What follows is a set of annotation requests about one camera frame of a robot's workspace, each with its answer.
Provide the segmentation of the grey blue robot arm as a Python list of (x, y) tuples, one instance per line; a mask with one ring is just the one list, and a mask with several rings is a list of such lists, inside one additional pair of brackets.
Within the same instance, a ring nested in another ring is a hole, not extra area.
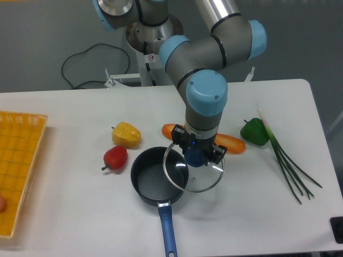
[(228, 93), (220, 70), (262, 54), (267, 46), (264, 26), (246, 20), (234, 1), (197, 1), (210, 35), (192, 42), (175, 27), (167, 1), (93, 4), (105, 28), (125, 27), (137, 51), (158, 55), (186, 106), (184, 126), (172, 133), (186, 162), (193, 167), (219, 163), (227, 147), (215, 137)]

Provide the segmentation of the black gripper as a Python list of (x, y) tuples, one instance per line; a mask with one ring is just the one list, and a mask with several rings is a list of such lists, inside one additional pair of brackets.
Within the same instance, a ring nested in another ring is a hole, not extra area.
[(224, 158), (227, 147), (214, 145), (214, 136), (198, 139), (194, 133), (184, 131), (184, 127), (176, 124), (171, 131), (172, 141), (182, 148), (182, 154), (187, 164), (219, 164)]

